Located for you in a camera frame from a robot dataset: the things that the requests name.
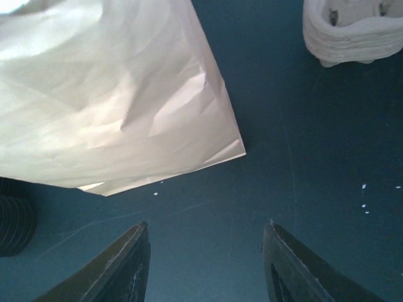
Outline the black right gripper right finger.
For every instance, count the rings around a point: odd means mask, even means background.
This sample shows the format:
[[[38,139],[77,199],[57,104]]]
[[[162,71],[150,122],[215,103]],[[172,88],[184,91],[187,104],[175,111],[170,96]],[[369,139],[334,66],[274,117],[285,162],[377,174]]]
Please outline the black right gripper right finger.
[[[278,224],[266,224],[261,252],[270,301],[383,300],[337,271]]]

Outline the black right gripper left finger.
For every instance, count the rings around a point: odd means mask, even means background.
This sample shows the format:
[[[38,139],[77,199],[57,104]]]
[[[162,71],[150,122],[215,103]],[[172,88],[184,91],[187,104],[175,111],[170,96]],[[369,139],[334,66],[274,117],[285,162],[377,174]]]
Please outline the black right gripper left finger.
[[[35,301],[144,301],[149,264],[149,232],[142,222]]]

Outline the orange kraft paper bag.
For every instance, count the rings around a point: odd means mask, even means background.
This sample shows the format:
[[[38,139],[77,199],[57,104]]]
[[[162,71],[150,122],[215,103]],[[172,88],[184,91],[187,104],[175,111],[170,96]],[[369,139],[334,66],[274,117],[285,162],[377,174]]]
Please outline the orange kraft paper bag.
[[[191,1],[2,1],[1,175],[111,196],[242,157]]]

